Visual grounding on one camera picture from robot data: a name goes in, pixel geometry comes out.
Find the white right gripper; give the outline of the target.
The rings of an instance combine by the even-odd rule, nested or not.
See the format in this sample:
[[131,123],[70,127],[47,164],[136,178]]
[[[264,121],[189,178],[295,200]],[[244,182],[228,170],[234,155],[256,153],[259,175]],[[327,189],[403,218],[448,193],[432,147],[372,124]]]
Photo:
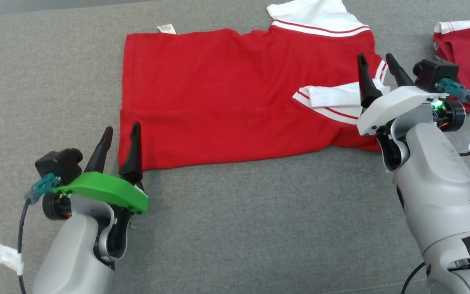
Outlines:
[[419,123],[437,123],[442,131],[462,128],[466,112],[460,102],[447,101],[449,94],[430,93],[416,87],[393,54],[386,54],[385,60],[399,88],[383,95],[369,74],[364,54],[357,57],[360,105],[365,109],[357,121],[361,136],[375,135],[382,127],[401,136]]

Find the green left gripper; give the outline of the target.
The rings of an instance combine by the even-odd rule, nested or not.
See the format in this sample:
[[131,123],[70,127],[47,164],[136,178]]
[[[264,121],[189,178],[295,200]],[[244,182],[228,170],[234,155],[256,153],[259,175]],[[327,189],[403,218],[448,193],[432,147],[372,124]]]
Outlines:
[[101,203],[130,215],[143,214],[149,206],[149,198],[136,184],[142,180],[141,125],[135,121],[130,133],[130,148],[119,176],[103,174],[106,156],[111,147],[113,128],[107,126],[102,138],[84,169],[84,173],[47,171],[42,210],[50,220],[66,220],[73,212],[90,205],[89,214],[97,213]]

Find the red white sports shirt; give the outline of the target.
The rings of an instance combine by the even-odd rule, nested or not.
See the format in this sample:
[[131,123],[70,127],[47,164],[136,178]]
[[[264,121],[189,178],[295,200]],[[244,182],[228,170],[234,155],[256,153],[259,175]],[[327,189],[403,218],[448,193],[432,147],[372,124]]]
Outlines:
[[379,151],[356,127],[359,102],[312,105],[311,86],[358,91],[360,53],[375,82],[386,62],[342,0],[267,8],[266,31],[133,33],[126,37],[119,166],[141,125],[142,169],[284,158],[330,145]]

